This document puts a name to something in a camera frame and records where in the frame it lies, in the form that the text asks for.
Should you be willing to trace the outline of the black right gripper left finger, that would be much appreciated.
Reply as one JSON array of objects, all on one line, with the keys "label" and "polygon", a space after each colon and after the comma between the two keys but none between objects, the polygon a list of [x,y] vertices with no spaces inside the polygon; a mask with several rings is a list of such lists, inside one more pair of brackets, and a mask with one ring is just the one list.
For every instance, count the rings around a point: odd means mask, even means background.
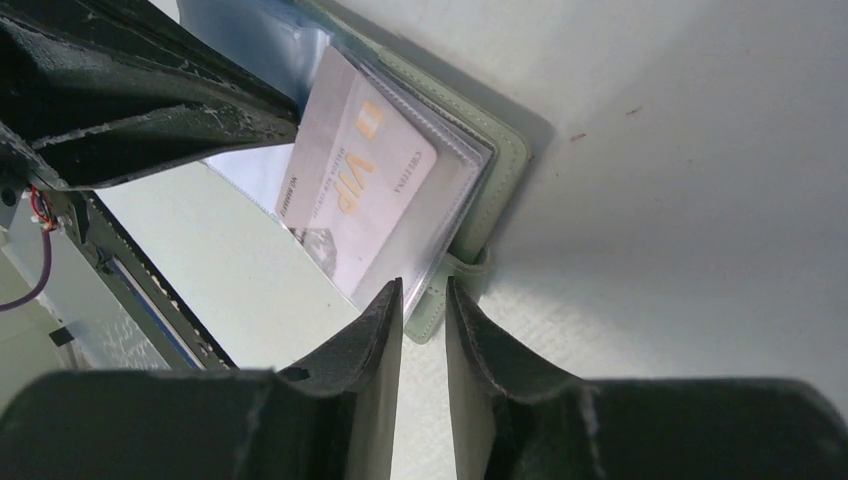
[{"label": "black right gripper left finger", "polygon": [[403,287],[280,370],[58,371],[1,417],[5,479],[387,479]]}]

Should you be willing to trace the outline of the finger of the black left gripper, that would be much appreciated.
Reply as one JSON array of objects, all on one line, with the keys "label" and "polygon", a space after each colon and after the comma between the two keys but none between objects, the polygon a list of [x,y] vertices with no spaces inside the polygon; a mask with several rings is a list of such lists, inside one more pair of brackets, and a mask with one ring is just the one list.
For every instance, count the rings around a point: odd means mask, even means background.
[{"label": "finger of the black left gripper", "polygon": [[1,171],[48,190],[114,186],[216,153],[288,143],[297,125],[170,76],[55,78],[1,31]]},{"label": "finger of the black left gripper", "polygon": [[170,76],[193,91],[295,123],[293,100],[218,53],[149,1],[4,1],[1,31],[42,72],[111,82]]}]

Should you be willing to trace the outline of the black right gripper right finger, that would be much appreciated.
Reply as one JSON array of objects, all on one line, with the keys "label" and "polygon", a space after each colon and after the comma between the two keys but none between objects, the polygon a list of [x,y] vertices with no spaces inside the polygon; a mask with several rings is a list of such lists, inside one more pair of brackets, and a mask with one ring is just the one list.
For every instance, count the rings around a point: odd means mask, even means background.
[{"label": "black right gripper right finger", "polygon": [[455,278],[446,353],[461,479],[843,479],[847,425],[807,383],[590,380],[496,325]]}]

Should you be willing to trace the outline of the white printed credit card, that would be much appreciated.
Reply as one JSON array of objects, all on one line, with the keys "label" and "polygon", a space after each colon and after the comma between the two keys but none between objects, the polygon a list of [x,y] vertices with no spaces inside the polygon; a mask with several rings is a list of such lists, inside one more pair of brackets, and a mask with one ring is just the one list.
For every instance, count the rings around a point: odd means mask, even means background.
[{"label": "white printed credit card", "polygon": [[346,296],[437,160],[435,147],[334,47],[324,50],[275,212]]}]

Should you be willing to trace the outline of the green leather card holder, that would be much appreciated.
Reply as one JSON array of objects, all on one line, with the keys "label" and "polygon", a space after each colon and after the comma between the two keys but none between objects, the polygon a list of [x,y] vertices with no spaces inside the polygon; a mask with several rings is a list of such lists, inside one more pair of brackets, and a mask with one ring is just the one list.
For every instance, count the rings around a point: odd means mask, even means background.
[{"label": "green leather card holder", "polygon": [[532,153],[521,135],[315,1],[182,1],[181,25],[295,102],[296,137],[207,166],[286,228],[363,309],[404,286],[428,342],[445,284],[478,292],[488,238]]}]

